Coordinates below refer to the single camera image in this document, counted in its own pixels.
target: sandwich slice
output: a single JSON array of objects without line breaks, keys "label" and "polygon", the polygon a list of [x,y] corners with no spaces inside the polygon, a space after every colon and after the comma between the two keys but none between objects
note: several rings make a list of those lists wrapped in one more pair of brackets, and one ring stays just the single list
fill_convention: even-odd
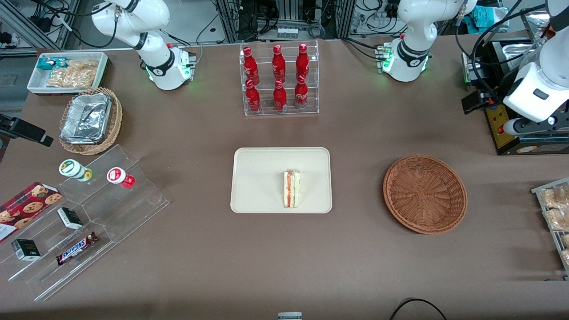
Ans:
[{"label": "sandwich slice", "polygon": [[300,200],[300,171],[288,169],[284,172],[284,207],[296,208]]}]

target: coca-cola bottle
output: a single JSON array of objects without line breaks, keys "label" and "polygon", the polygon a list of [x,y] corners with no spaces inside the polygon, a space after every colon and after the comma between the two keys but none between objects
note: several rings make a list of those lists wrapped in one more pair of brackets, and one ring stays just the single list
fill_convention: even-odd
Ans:
[{"label": "coca-cola bottle", "polygon": [[294,87],[294,106],[302,110],[306,108],[308,103],[308,86],[306,86],[306,78],[304,76],[298,76],[296,80],[298,83]]},{"label": "coca-cola bottle", "polygon": [[259,84],[259,69],[257,68],[257,61],[253,58],[251,54],[251,48],[243,48],[243,54],[245,55],[245,61],[243,61],[243,67],[245,68],[245,75],[247,79],[253,81],[253,85]]},{"label": "coca-cola bottle", "polygon": [[308,63],[310,62],[310,58],[308,57],[308,47],[305,43],[301,43],[298,46],[298,57],[296,57],[296,78],[298,76],[304,76],[304,78],[308,78]]},{"label": "coca-cola bottle", "polygon": [[254,82],[251,79],[245,81],[245,97],[247,98],[247,104],[249,105],[249,110],[252,113],[261,112],[261,99],[259,98],[259,92],[255,88]]},{"label": "coca-cola bottle", "polygon": [[278,44],[273,47],[273,53],[273,74],[275,80],[281,80],[284,83],[286,77],[286,62],[282,55],[282,49]]},{"label": "coca-cola bottle", "polygon": [[275,100],[275,110],[278,113],[286,112],[286,91],[283,89],[283,81],[275,80],[275,91],[273,91]]}]

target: jar lid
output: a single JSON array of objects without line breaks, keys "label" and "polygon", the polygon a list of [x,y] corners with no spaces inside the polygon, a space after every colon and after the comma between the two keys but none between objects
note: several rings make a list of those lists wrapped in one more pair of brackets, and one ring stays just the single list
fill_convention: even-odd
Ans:
[{"label": "jar lid", "polygon": [[126,171],[119,168],[114,167],[107,173],[107,180],[110,183],[119,184],[126,179]]},{"label": "jar lid", "polygon": [[74,177],[81,171],[82,165],[73,159],[67,159],[59,165],[59,173],[66,177]]}]

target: white box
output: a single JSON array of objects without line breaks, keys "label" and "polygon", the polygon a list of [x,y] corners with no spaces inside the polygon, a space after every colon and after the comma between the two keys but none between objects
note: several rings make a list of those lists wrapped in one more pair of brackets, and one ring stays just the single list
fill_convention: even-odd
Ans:
[{"label": "white box", "polygon": [[[93,85],[91,88],[98,88],[101,84],[103,78],[103,73],[105,72],[105,67],[109,58],[102,52],[52,52],[48,54],[41,54],[39,59],[46,57],[54,58],[67,58],[72,60],[97,60],[99,65],[97,67],[97,73],[95,74],[95,79],[93,80]],[[51,70],[42,70],[34,66],[34,71],[28,81],[28,90],[37,95],[63,95],[68,93],[79,93],[87,91],[88,89],[80,88],[54,88],[47,86],[47,79],[50,78]]]}]

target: small jar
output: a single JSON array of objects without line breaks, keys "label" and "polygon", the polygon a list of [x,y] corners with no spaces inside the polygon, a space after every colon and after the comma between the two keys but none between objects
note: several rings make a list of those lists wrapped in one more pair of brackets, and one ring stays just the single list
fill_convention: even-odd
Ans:
[{"label": "small jar", "polygon": [[125,170],[114,167],[107,173],[107,180],[110,183],[120,184],[125,189],[130,189],[133,187],[135,179],[130,174],[127,174]]},{"label": "small jar", "polygon": [[79,182],[89,181],[93,177],[93,171],[81,165],[78,161],[67,159],[59,165],[59,173],[68,177],[75,178]]}]

